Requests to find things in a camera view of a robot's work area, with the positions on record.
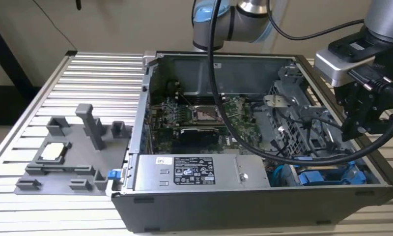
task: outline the black cable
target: black cable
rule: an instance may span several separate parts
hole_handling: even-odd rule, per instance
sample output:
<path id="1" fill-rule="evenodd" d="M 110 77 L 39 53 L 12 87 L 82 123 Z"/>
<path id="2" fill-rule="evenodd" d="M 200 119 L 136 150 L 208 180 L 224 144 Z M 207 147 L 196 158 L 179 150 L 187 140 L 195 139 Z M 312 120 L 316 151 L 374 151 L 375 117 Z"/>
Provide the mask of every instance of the black cable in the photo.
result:
<path id="1" fill-rule="evenodd" d="M 307 35 L 307 36 L 300 36 L 300 37 L 295 37 L 295 36 L 291 36 L 288 35 L 282 29 L 280 27 L 278 26 L 276 22 L 275 22 L 275 19 L 274 19 L 274 16 L 272 16 L 272 11 L 271 11 L 271 0 L 267 0 L 267 11 L 268 11 L 268 18 L 270 18 L 270 21 L 271 21 L 271 24 L 272 26 L 275 27 L 276 31 L 290 40 L 307 40 L 307 39 L 311 39 L 311 38 L 316 38 L 319 36 L 323 36 L 324 34 L 328 34 L 334 31 L 338 31 L 348 26 L 354 26 L 354 25 L 358 25 L 358 24 L 363 24 L 364 23 L 364 20 L 356 20 L 356 21 L 351 21 L 351 22 L 347 22 L 336 27 L 332 27 L 322 32 L 318 32 L 318 33 L 314 33 L 311 35 Z"/>
<path id="2" fill-rule="evenodd" d="M 311 133 L 312 133 L 312 128 L 310 128 L 308 131 L 307 131 L 308 147 L 310 147 L 310 149 L 311 149 L 311 152 L 316 155 L 316 157 L 320 157 L 320 155 L 319 155 L 319 153 L 318 153 L 315 147 L 314 147 L 312 144 L 311 144 Z"/>
<path id="3" fill-rule="evenodd" d="M 214 93 L 214 99 L 215 103 L 219 109 L 219 113 L 223 117 L 224 125 L 227 126 L 232 136 L 235 137 L 239 144 L 254 154 L 259 155 L 260 157 L 266 159 L 271 159 L 272 161 L 283 162 L 284 164 L 291 165 L 302 165 L 302 166 L 328 166 L 328 165 L 339 165 L 344 164 L 347 162 L 351 162 L 359 158 L 366 157 L 371 152 L 378 150 L 393 137 L 393 120 L 391 122 L 391 126 L 388 127 L 388 130 L 386 133 L 379 137 L 379 139 L 366 148 L 363 148 L 360 151 L 355 152 L 354 154 L 350 154 L 347 156 L 335 158 L 320 158 L 316 160 L 298 160 L 291 158 L 283 158 L 280 156 L 272 155 L 266 153 L 264 151 L 256 149 L 239 135 L 238 131 L 234 128 L 234 125 L 231 123 L 231 120 L 227 116 L 226 109 L 220 100 L 219 90 L 218 90 L 218 83 L 216 83 L 216 75 L 215 75 L 215 51 L 214 51 L 214 45 L 215 45 L 215 32 L 216 32 L 216 23 L 218 23 L 218 14 L 220 9 L 220 3 L 222 0 L 215 1 L 215 7 L 212 11 L 211 16 L 211 23 L 210 23 L 210 39 L 208 39 L 208 51 L 207 51 L 207 66 L 208 66 L 208 76 L 210 76 L 210 85 L 211 90 Z M 383 93 L 387 93 L 393 98 L 393 88 L 386 87 L 383 90 Z"/>
<path id="4" fill-rule="evenodd" d="M 320 117 L 315 117 L 315 116 L 312 116 L 312 119 L 318 119 L 320 122 L 323 122 L 323 123 L 326 123 L 326 124 L 334 126 L 334 127 L 338 128 L 338 129 L 342 129 L 340 125 L 338 125 L 336 123 L 328 121 L 328 120 L 324 119 L 324 118 L 320 118 Z"/>
<path id="5" fill-rule="evenodd" d="M 316 151 L 326 151 L 326 150 L 328 150 L 327 147 L 322 147 L 322 148 L 316 149 Z M 312 151 L 308 150 L 308 151 L 303 152 L 303 154 L 298 154 L 298 155 L 294 155 L 294 156 L 307 156 L 307 155 L 311 155 L 311 153 L 312 153 Z"/>
<path id="6" fill-rule="evenodd" d="M 191 12 L 191 22 L 192 22 L 192 28 L 195 27 L 195 10 L 196 10 L 196 3 L 198 0 L 192 3 L 192 12 Z"/>
<path id="7" fill-rule="evenodd" d="M 302 116 L 300 118 L 304 118 L 304 117 L 311 117 L 310 120 L 307 121 L 302 121 L 302 120 L 295 120 L 292 119 L 291 117 L 287 117 L 283 112 L 280 111 L 280 109 L 276 109 L 276 112 L 279 113 L 279 115 L 282 116 L 283 119 L 288 120 L 290 122 L 294 122 L 294 123 L 299 123 L 299 124 L 307 124 L 310 122 L 312 122 L 312 119 L 318 119 L 320 122 L 326 123 L 326 124 L 330 124 L 331 126 L 336 127 L 338 129 L 342 129 L 340 125 L 338 125 L 336 123 L 328 121 L 327 119 L 324 118 L 320 118 L 320 117 L 316 117 L 316 116 L 312 116 L 312 115 L 306 115 L 306 116 Z"/>
<path id="8" fill-rule="evenodd" d="M 276 112 L 279 115 L 280 115 L 280 117 L 283 118 L 283 119 L 286 119 L 286 120 L 288 120 L 290 122 L 294 122 L 294 123 L 299 123 L 299 124 L 307 124 L 307 123 L 310 123 L 310 122 L 312 122 L 311 120 L 308 120 L 308 121 L 303 121 L 303 120 L 295 120 L 295 119 L 292 119 L 291 117 L 287 117 L 284 114 L 283 114 L 283 112 L 280 111 L 280 109 L 278 109 L 278 108 L 274 108 L 274 112 Z"/>
<path id="9" fill-rule="evenodd" d="M 287 133 L 284 133 L 284 139 L 286 139 L 286 143 L 284 146 L 280 150 L 278 150 L 278 156 L 283 153 L 284 156 L 284 151 L 287 150 L 288 146 L 290 146 L 290 137 L 287 136 Z"/>
<path id="10" fill-rule="evenodd" d="M 56 30 L 60 32 L 60 34 L 66 37 L 67 41 L 71 43 L 72 47 L 75 48 L 76 51 L 78 47 L 74 45 L 74 43 L 71 42 L 71 40 L 68 39 L 68 37 L 66 36 L 66 34 L 60 31 L 59 27 L 56 26 L 56 24 L 54 23 L 51 17 L 48 16 L 47 12 L 44 11 L 44 9 L 42 8 L 40 4 L 38 3 L 36 0 L 32 0 L 35 2 L 35 4 L 39 6 L 40 10 L 43 11 L 44 15 L 47 16 L 48 20 L 51 21 L 54 27 L 56 28 Z"/>

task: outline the metal slotted table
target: metal slotted table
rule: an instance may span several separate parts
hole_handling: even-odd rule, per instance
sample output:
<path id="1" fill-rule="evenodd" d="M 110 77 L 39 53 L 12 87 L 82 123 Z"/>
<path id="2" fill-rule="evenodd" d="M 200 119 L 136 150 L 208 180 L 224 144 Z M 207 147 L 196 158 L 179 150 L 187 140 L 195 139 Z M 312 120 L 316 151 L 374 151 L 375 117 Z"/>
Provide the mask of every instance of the metal slotted table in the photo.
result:
<path id="1" fill-rule="evenodd" d="M 91 103 L 104 124 L 134 125 L 143 80 L 143 55 L 66 56 L 0 145 L 0 235 L 128 235 L 108 196 L 15 195 L 15 184 L 48 134 L 51 116 L 82 123 L 75 110 Z M 393 138 L 380 149 L 393 167 Z M 176 235 L 393 236 L 393 200 L 370 206 L 336 226 L 178 232 Z"/>

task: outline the blue latch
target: blue latch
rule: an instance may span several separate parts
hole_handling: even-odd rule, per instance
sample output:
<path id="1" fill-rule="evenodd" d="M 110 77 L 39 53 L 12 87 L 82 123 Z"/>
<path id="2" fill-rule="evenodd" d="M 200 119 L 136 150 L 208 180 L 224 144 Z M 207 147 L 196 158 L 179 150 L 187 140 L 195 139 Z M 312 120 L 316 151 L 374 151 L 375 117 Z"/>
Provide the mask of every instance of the blue latch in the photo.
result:
<path id="1" fill-rule="evenodd" d="M 120 170 L 108 171 L 108 179 L 120 180 L 120 174 L 122 174 Z"/>

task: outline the power supply label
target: power supply label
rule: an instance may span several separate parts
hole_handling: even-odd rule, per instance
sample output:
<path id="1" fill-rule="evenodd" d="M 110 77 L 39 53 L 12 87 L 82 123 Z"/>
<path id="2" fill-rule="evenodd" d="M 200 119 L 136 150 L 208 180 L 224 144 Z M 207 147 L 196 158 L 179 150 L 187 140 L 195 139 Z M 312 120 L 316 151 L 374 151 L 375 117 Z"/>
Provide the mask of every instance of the power supply label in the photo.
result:
<path id="1" fill-rule="evenodd" d="M 212 157 L 176 157 L 174 182 L 178 185 L 216 184 Z"/>

